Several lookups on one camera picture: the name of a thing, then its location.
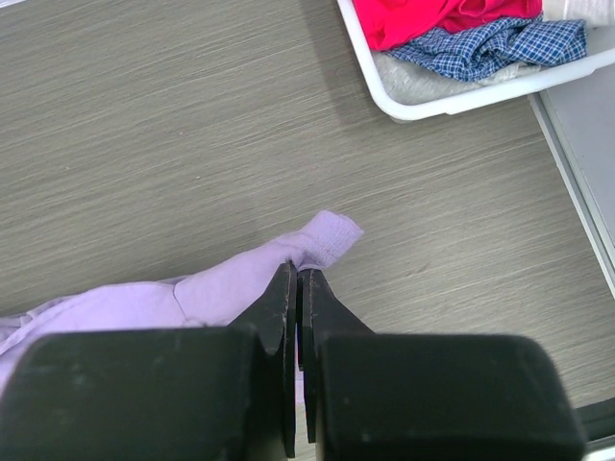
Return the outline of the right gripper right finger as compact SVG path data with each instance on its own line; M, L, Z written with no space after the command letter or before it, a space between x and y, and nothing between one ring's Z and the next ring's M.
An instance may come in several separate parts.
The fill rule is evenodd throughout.
M557 369L512 334L376 333L324 275L300 275L299 365L320 460L579 460Z

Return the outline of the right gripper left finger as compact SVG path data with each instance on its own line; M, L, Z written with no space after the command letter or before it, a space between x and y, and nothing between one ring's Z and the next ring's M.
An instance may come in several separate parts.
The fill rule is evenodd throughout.
M297 273L225 327L50 334L1 399L5 460L286 460Z

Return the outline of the lavender t-shirt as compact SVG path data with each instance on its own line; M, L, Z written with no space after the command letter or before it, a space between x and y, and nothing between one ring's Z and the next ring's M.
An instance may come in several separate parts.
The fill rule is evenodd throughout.
M265 291L284 263L325 270L363 235L349 217L319 211L301 228L204 271L173 279L108 284L1 320L1 384L41 337L53 333L226 326Z

